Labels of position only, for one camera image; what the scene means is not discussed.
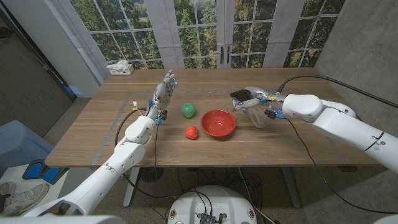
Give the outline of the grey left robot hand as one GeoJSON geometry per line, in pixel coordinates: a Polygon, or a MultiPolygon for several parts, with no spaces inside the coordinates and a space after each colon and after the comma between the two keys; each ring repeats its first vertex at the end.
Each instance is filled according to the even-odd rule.
{"type": "Polygon", "coordinates": [[[146,112],[146,117],[149,117],[154,121],[157,121],[160,118],[163,110],[170,104],[171,97],[176,86],[177,81],[175,79],[175,74],[172,70],[169,70],[163,80],[157,85],[154,94],[152,95],[149,109],[146,112]]]}

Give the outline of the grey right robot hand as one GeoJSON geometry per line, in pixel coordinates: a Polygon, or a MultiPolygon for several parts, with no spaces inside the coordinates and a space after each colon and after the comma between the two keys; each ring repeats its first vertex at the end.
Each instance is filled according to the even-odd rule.
{"type": "Polygon", "coordinates": [[[233,111],[243,111],[258,128],[264,127],[269,119],[285,119],[282,112],[285,96],[280,93],[247,86],[232,92],[230,97],[233,111]]]}

